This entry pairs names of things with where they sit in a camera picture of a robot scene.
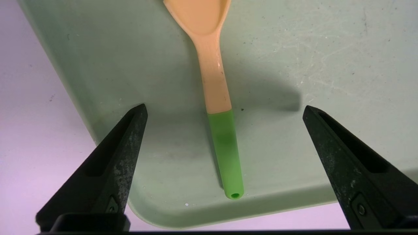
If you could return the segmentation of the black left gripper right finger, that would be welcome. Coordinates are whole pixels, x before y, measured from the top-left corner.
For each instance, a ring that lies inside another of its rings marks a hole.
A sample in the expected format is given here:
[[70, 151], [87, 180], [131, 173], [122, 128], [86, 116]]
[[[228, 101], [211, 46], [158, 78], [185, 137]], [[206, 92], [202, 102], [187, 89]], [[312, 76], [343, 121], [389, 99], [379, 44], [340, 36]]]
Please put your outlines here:
[[417, 183], [326, 112], [303, 121], [351, 229], [417, 231]]

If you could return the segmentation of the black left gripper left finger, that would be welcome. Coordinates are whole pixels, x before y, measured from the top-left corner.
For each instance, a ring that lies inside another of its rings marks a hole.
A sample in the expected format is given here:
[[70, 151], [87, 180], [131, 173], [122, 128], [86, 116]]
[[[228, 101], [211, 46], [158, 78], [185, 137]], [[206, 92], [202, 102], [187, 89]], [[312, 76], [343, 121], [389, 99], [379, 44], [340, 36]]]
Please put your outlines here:
[[131, 108], [36, 214], [41, 231], [129, 231], [124, 214], [148, 113]]

